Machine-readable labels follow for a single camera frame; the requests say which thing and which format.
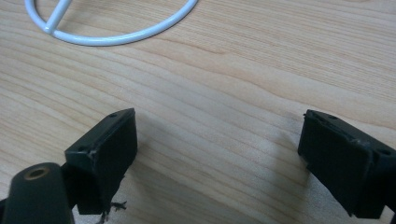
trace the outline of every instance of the screw hole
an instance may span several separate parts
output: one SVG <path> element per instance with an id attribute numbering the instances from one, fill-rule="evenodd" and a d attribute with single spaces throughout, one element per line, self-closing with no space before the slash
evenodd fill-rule
<path id="1" fill-rule="evenodd" d="M 44 167 L 44 166 L 43 167 L 38 167 L 38 168 L 35 168 L 35 169 L 30 170 L 29 172 L 27 172 L 25 174 L 24 178 L 26 180 L 35 180 L 35 179 L 38 179 L 38 178 L 46 175 L 49 171 L 50 171 L 50 169 L 47 168 L 47 167 Z"/>

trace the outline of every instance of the wooden table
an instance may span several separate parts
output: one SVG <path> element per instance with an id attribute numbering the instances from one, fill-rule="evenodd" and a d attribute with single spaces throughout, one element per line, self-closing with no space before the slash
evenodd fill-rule
<path id="1" fill-rule="evenodd" d="M 57 1 L 37 1 L 47 18 Z M 129 33 L 185 0 L 75 0 L 60 29 Z M 306 109 L 396 147 L 396 2 L 201 0 L 133 44 L 76 46 L 0 1 L 0 198 L 17 172 L 64 163 L 104 116 L 134 107 L 139 151 L 108 223 L 389 223 L 349 217 L 304 168 Z M 98 216 L 77 223 L 95 223 Z"/>

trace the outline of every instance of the metal ring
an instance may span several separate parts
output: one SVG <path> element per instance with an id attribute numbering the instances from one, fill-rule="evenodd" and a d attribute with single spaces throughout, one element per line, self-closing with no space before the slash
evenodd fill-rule
<path id="1" fill-rule="evenodd" d="M 158 33 L 170 28 L 171 26 L 181 21 L 185 16 L 187 16 L 187 14 L 190 13 L 190 11 L 194 8 L 197 2 L 198 0 L 188 0 L 186 5 L 184 5 L 184 7 L 181 8 L 173 16 L 156 25 L 150 26 L 149 28 L 133 32 L 128 35 L 113 35 L 103 37 L 72 35 L 56 29 L 62 17 L 64 16 L 64 13 L 68 9 L 71 0 L 60 0 L 47 22 L 45 22 L 38 15 L 37 10 L 35 9 L 35 0 L 25 0 L 25 6 L 27 13 L 29 14 L 33 22 L 41 30 L 49 35 L 54 36 L 55 38 L 72 44 L 84 46 L 114 46 L 132 43 L 135 41 L 146 39 L 153 35 L 157 35 Z"/>

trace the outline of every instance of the white circular wire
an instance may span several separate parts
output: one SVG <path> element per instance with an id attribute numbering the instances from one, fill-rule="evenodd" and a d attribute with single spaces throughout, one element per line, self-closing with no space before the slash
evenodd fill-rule
<path id="1" fill-rule="evenodd" d="M 35 0 L 25 0 L 26 10 L 29 16 L 32 18 L 33 22 L 44 32 L 54 36 L 55 38 L 61 39 L 63 41 L 77 44 L 77 45 L 85 45 L 85 46 L 114 46 L 114 45 L 122 45 L 127 43 L 132 43 L 135 41 L 139 41 L 153 35 L 156 35 L 171 26 L 175 25 L 179 21 L 181 21 L 189 12 L 194 8 L 197 4 L 198 0 L 188 0 L 186 5 L 182 7 L 177 13 L 169 17 L 168 19 L 150 26 L 149 28 L 133 32 L 127 35 L 113 35 L 113 36 L 103 36 L 103 37 L 95 37 L 95 36 L 85 36 L 85 35 L 71 35 L 59 30 L 56 30 L 56 27 L 49 28 L 48 23 L 51 23 L 51 18 L 49 18 L 48 22 L 45 22 L 41 17 L 38 15 L 37 10 L 35 9 Z M 52 14 L 56 14 L 58 12 L 57 8 L 55 8 Z M 59 19 L 56 23 L 59 23 L 62 15 L 58 16 L 56 19 Z"/>

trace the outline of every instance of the light wood surface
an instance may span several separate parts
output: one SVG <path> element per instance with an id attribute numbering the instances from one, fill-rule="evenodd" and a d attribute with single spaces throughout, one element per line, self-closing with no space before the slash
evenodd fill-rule
<path id="1" fill-rule="evenodd" d="M 56 3 L 36 1 L 44 18 Z M 60 29 L 129 33 L 184 3 L 75 0 Z M 139 151 L 114 198 L 128 208 L 108 223 L 389 223 L 388 208 L 349 217 L 297 146 L 309 108 L 396 147 L 395 59 L 393 0 L 201 0 L 166 32 L 109 48 L 45 35 L 22 1 L 0 1 L 0 198 L 134 107 Z"/>

